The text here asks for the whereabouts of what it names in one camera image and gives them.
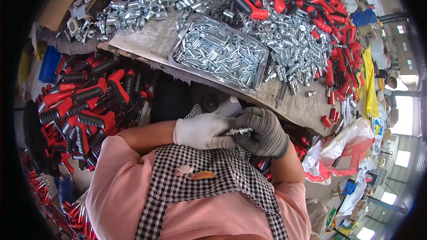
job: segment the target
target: pink shirt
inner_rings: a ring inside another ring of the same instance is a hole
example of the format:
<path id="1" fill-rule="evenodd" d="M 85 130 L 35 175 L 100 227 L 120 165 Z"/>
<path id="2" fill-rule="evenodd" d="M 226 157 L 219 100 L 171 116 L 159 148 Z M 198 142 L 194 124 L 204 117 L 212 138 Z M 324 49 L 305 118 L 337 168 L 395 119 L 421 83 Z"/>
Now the pink shirt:
<path id="1" fill-rule="evenodd" d="M 134 239 L 154 159 L 155 150 L 141 157 L 120 136 L 104 140 L 86 199 L 98 239 Z M 289 240 L 309 239 L 304 184 L 283 183 L 276 187 L 275 196 Z M 258 234 L 273 239 L 264 212 L 240 192 L 169 203 L 160 239 L 190 240 L 221 234 Z"/>

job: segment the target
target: yellow plastic sheet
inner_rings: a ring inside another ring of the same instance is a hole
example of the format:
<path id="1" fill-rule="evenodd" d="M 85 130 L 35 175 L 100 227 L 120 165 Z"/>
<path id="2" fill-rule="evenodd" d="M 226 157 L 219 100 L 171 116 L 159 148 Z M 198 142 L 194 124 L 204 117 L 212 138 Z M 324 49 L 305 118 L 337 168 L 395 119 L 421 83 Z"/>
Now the yellow plastic sheet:
<path id="1" fill-rule="evenodd" d="M 369 119 L 372 117 L 379 117 L 380 111 L 378 110 L 377 94 L 375 92 L 375 72 L 374 64 L 371 57 L 371 46 L 369 45 L 363 52 L 363 65 L 361 67 L 360 78 L 363 78 L 365 86 L 356 88 L 357 95 L 359 96 L 357 102 L 365 98 L 365 107 L 363 108 L 363 118 Z"/>

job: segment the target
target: black hair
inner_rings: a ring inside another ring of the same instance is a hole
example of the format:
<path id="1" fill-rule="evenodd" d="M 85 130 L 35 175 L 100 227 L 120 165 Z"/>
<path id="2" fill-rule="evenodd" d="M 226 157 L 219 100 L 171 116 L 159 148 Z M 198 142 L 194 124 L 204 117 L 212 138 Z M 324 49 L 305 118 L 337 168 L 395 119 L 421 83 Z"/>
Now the black hair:
<path id="1" fill-rule="evenodd" d="M 392 77 L 392 76 L 390 76 L 388 79 L 387 79 L 387 82 L 388 82 L 388 80 L 392 80 L 392 82 L 393 82 L 393 89 L 396 89 L 397 87 L 398 87 L 398 81 L 396 80 L 396 78 L 394 78 L 394 77 Z"/>

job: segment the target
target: metal tray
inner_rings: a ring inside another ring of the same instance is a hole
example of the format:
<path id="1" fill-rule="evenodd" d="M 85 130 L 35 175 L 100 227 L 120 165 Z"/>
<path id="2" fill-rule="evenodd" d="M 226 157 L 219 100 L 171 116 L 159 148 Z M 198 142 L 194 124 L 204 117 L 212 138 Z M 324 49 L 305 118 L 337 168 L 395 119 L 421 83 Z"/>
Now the metal tray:
<path id="1" fill-rule="evenodd" d="M 205 17 L 207 20 L 211 21 L 212 23 L 215 23 L 215 24 L 217 24 L 217 25 L 219 25 L 219 26 L 222 26 L 225 30 L 227 30 L 227 31 L 229 31 L 229 32 L 231 32 L 231 33 L 233 33 L 233 34 L 236 34 L 236 35 L 239 35 L 239 36 L 241 36 L 241 37 L 244 37 L 244 38 L 250 39 L 251 41 L 254 41 L 254 42 L 258 43 L 258 44 L 260 45 L 260 47 L 262 47 L 262 48 L 264 48 L 264 49 L 265 49 L 265 53 L 264 53 L 264 54 L 263 54 L 263 56 L 261 57 L 261 62 L 258 64 L 258 68 L 257 68 L 257 71 L 256 71 L 256 73 L 255 73 L 254 80 L 253 80 L 253 82 L 252 82 L 252 84 L 251 84 L 251 86 L 250 86 L 249 88 L 242 87 L 242 86 L 240 86 L 240 85 L 238 85 L 238 84 L 236 84 L 236 83 L 230 82 L 229 80 L 227 80 L 227 79 L 225 79 L 225 78 L 222 78 L 222 77 L 216 76 L 215 74 L 212 74 L 212 73 L 209 73 L 209 72 L 204 72 L 204 71 L 198 71 L 198 70 L 196 70 L 195 68 L 192 68 L 192 67 L 188 67 L 188 66 L 182 65 L 182 64 L 180 64 L 179 62 L 175 61 L 175 59 L 174 59 L 174 57 L 173 57 L 173 54 L 175 53 L 175 51 L 176 51 L 176 50 L 179 48 L 179 46 L 181 45 L 182 39 L 183 39 L 183 38 L 185 37 L 185 35 L 187 34 L 187 32 L 188 32 L 188 30 L 189 30 L 190 26 L 194 23 L 194 20 L 195 20 L 197 17 L 199 17 L 199 16 L 203 16 L 203 17 Z M 247 34 L 241 33 L 241 32 L 239 32 L 238 30 L 236 30 L 236 29 L 234 29 L 234 28 L 232 28 L 232 27 L 228 26 L 227 24 L 225 24 L 225 23 L 223 23 L 223 22 L 219 22 L 219 21 L 217 21 L 217 20 L 215 20 L 215 19 L 212 19 L 211 17 L 209 17 L 209 16 L 207 16 L 207 15 L 205 15 L 205 14 L 202 14 L 202 13 L 195 13 L 195 14 L 192 14 L 192 15 L 189 17 L 189 19 L 188 19 L 188 24 L 189 24 L 189 26 L 188 26 L 187 28 L 185 28 L 183 31 L 181 31 L 181 32 L 179 33 L 179 35 L 178 35 L 177 39 L 174 41 L 174 43 L 173 43 L 173 45 L 172 45 L 172 48 L 169 50 L 169 53 L 168 53 L 168 60 L 169 60 L 170 64 L 172 64 L 174 67 L 177 67 L 177 68 L 181 68 L 181 69 L 184 69 L 184 70 L 188 70 L 188 71 L 190 71 L 190 72 L 197 72 L 197 73 L 199 73 L 200 75 L 204 75 L 204 76 L 207 76 L 207 77 L 213 78 L 213 79 L 215 79 L 218 83 L 224 83 L 224 84 L 226 84 L 227 86 L 231 86 L 231 87 L 233 87 L 233 88 L 236 88 L 236 89 L 241 90 L 241 91 L 243 91 L 243 92 L 246 92 L 246 93 L 248 93 L 248 94 L 254 94 L 254 93 L 258 92 L 258 90 L 259 90 L 259 88 L 260 88 L 260 86 L 261 86 L 261 81 L 262 81 L 263 76 L 264 76 L 264 70 L 265 70 L 265 68 L 266 68 L 267 59 L 268 59 L 268 54 L 269 54 L 268 48 L 267 48 L 263 43 L 261 43 L 261 41 L 259 41 L 258 39 L 254 38 L 254 37 L 252 37 L 252 36 L 249 36 L 249 35 L 247 35 Z"/>

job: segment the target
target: worker in pink shirt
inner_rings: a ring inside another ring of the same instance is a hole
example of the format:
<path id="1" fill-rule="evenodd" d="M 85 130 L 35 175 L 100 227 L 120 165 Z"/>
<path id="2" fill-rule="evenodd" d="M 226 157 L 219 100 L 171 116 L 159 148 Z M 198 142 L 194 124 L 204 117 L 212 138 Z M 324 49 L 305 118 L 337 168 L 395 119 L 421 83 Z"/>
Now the worker in pink shirt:
<path id="1" fill-rule="evenodd" d="M 251 127 L 252 136 L 219 136 Z M 271 156 L 273 185 L 248 163 Z M 201 113 L 107 137 L 86 200 L 100 240 L 310 238 L 304 170 L 269 110 Z"/>

